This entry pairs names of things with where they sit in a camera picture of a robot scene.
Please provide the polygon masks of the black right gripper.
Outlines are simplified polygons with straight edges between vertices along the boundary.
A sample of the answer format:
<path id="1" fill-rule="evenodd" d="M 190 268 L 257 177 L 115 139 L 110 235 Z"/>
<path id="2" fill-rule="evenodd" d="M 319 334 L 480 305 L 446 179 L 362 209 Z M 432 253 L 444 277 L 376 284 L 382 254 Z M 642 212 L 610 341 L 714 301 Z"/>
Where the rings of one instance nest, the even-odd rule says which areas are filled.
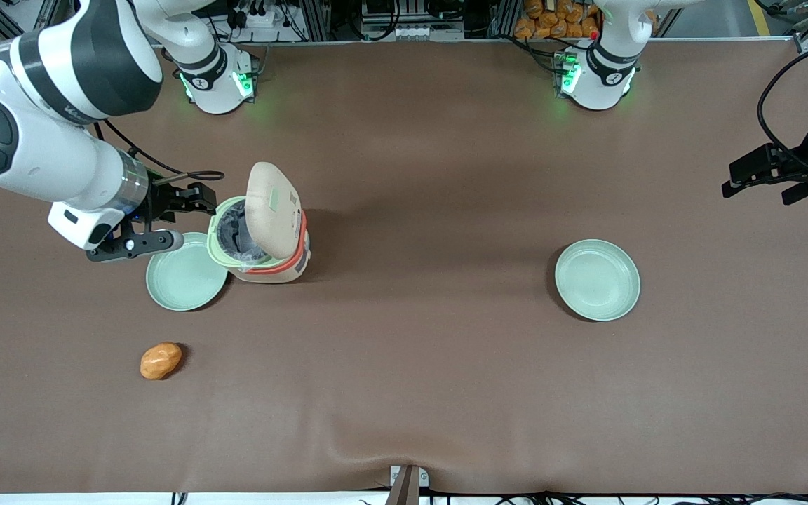
<path id="1" fill-rule="evenodd" d="M 149 185 L 140 203 L 121 202 L 125 217 L 118 224 L 119 241 L 174 241 L 175 231 L 153 230 L 154 221 L 176 223 L 177 213 L 216 214 L 216 194 L 202 182 L 177 190 L 169 184 Z"/>

